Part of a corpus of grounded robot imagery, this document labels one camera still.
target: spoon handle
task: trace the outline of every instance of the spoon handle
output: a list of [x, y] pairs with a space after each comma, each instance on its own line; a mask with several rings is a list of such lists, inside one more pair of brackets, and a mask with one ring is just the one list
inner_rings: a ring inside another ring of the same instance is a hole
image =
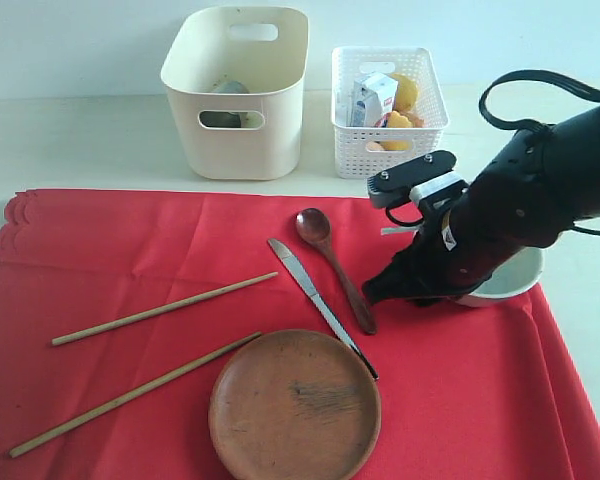
[[342, 284], [342, 288], [344, 288], [345, 293], [347, 294], [347, 299], [349, 300], [349, 305], [351, 305], [351, 309], [353, 310], [353, 314], [358, 321], [358, 325], [360, 328], [364, 330], [365, 333], [373, 335], [376, 333], [376, 322], [373, 319], [373, 315], [371, 313], [371, 309], [369, 308], [369, 304], [362, 298], [362, 295], [358, 292], [358, 289], [351, 282], [349, 277], [342, 267], [340, 263], [336, 259], [335, 255], [332, 251], [325, 251], [325, 256], [329, 260], [329, 263], [333, 266], [333, 269], [336, 271], [338, 278], [340, 279], [340, 283]]

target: table surface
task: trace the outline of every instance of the table surface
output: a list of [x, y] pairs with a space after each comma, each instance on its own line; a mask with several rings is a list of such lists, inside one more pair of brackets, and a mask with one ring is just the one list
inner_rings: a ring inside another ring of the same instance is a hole
[[[600, 88], [600, 80], [591, 84]], [[443, 86], [451, 124], [439, 148], [473, 179], [509, 140], [479, 115], [486, 85]], [[365, 197], [364, 180], [334, 167], [329, 92], [305, 94], [302, 158], [266, 182], [212, 181], [187, 165], [165, 96], [0, 101], [0, 226], [17, 191], [76, 187]], [[560, 122], [592, 107], [567, 93], [523, 82], [493, 93], [502, 118]], [[600, 219], [588, 222], [600, 228]], [[600, 422], [600, 238], [568, 232], [546, 250], [542, 286]]]

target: sticker label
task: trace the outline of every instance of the sticker label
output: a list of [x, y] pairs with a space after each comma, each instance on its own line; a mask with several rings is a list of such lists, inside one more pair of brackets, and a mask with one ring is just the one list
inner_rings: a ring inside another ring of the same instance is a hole
[[444, 217], [442, 218], [442, 241], [444, 242], [444, 246], [447, 247], [447, 250], [451, 251], [453, 250], [458, 243], [456, 242], [456, 239], [453, 237], [453, 232], [451, 231], [451, 226], [449, 225], [449, 214], [451, 213], [450, 210], [447, 211], [447, 213], [444, 214]]

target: wooden spoon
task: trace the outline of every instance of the wooden spoon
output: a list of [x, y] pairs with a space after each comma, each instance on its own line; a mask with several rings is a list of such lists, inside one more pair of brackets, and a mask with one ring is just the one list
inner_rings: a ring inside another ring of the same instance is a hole
[[306, 208], [296, 216], [296, 230], [300, 237], [317, 249], [335, 270], [344, 288], [358, 325], [365, 333], [376, 333], [376, 324], [369, 305], [344, 273], [331, 247], [331, 224], [329, 218], [317, 208]]

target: round wooden plate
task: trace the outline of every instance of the round wooden plate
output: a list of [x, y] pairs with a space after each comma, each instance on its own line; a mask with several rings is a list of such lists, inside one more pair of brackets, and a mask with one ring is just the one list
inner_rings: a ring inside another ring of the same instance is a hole
[[345, 480], [369, 458], [380, 410], [375, 381], [348, 347], [322, 333], [281, 330], [227, 363], [209, 428], [240, 480]]

